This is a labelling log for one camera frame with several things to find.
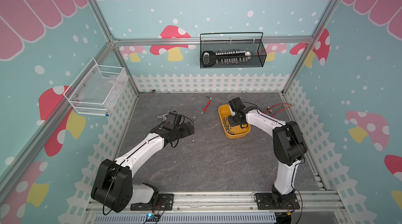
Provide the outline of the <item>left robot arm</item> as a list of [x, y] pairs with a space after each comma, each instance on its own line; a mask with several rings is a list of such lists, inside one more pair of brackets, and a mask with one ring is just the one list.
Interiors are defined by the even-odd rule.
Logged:
[[175, 148], [181, 139], [194, 133], [191, 118], [176, 111], [168, 112], [164, 120], [130, 151], [114, 160], [105, 159], [101, 162], [91, 199], [114, 212], [121, 212], [132, 204], [145, 205], [152, 210], [161, 206], [159, 190], [147, 183], [135, 185], [133, 177], [158, 151], [167, 145]]

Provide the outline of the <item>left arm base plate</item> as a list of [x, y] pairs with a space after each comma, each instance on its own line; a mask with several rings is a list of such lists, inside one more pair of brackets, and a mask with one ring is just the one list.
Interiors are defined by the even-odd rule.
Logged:
[[131, 211], [162, 211], [172, 210], [174, 202], [174, 194], [158, 194], [154, 196], [149, 203], [131, 204]]

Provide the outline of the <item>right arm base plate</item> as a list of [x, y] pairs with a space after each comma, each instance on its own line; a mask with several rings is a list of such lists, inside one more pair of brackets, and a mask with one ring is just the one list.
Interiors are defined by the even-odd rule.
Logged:
[[279, 193], [255, 193], [254, 200], [258, 210], [299, 210], [299, 201], [294, 192], [287, 195]]

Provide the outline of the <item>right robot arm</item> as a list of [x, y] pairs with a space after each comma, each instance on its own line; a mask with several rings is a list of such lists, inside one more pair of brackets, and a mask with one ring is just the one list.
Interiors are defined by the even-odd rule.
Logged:
[[276, 207], [291, 201], [295, 196], [296, 172], [307, 151], [299, 125], [295, 121], [275, 119], [259, 110], [232, 113], [227, 120], [231, 126], [255, 126], [272, 137], [274, 155], [278, 160], [272, 201]]

